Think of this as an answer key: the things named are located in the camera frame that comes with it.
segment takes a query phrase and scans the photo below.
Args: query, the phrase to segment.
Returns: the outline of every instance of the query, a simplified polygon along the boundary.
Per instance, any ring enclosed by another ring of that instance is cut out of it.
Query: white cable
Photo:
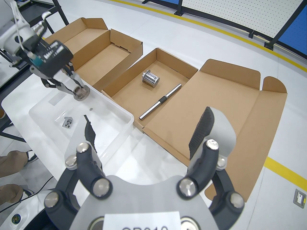
[[[18,41],[19,41],[21,49],[24,51],[24,47],[22,46],[22,42],[21,42],[20,35],[19,35],[19,28],[18,28],[17,18],[16,18],[16,14],[15,14],[16,8],[17,8],[17,3],[15,1],[11,1],[11,9],[12,9],[12,12],[13,12],[13,15],[14,15],[14,21],[15,21],[15,24],[16,24]]]

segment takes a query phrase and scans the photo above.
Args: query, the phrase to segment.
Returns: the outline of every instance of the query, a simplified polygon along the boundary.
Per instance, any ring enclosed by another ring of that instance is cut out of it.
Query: open cardboard box
[[[55,40],[69,48],[75,71],[96,89],[105,87],[143,55],[141,41],[108,30],[102,18],[79,18],[45,41]]]
[[[155,88],[142,83],[148,69],[160,77]],[[175,95],[139,120],[179,83],[183,87]],[[222,111],[237,135],[226,170],[245,201],[264,165],[287,98],[285,86],[273,77],[264,78],[261,91],[256,70],[209,59],[197,71],[158,48],[102,89],[134,115],[135,126],[185,165],[190,159],[190,139],[206,106]],[[214,195],[209,187],[206,196],[213,199]]]

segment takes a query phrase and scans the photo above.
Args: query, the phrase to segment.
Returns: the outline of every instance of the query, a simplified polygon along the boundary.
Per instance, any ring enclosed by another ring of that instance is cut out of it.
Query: person's leg
[[[7,156],[0,156],[0,177],[15,174],[30,162],[37,160],[32,150],[28,152],[11,151]]]
[[[7,184],[0,187],[0,205],[4,204],[5,202],[16,203],[33,194],[33,191],[24,190],[17,184]]]

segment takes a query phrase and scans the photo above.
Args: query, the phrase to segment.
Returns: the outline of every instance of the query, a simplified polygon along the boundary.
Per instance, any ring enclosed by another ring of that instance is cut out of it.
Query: transparent plastic bin
[[[65,85],[70,89],[75,86],[71,80],[65,82]],[[42,132],[53,141],[55,150],[63,158],[79,119],[87,115],[96,133],[94,144],[97,154],[102,164],[106,164],[132,132],[134,117],[88,86],[91,92],[81,102],[76,101],[68,93],[52,90],[29,111],[29,114]],[[62,127],[65,117],[73,119],[70,129]]]

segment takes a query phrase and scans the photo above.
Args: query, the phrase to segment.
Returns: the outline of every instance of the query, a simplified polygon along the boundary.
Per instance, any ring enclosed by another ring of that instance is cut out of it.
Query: metal bracket
[[[264,47],[270,49],[271,51],[273,51],[274,46],[271,46],[270,43],[266,43],[264,42]]]
[[[62,124],[62,126],[63,126],[64,128],[70,129],[71,126],[72,126],[72,124],[73,124],[73,122],[74,122],[74,120],[72,119],[71,116],[66,116],[66,117],[64,117],[64,119],[65,119],[65,121],[64,121],[64,123]]]

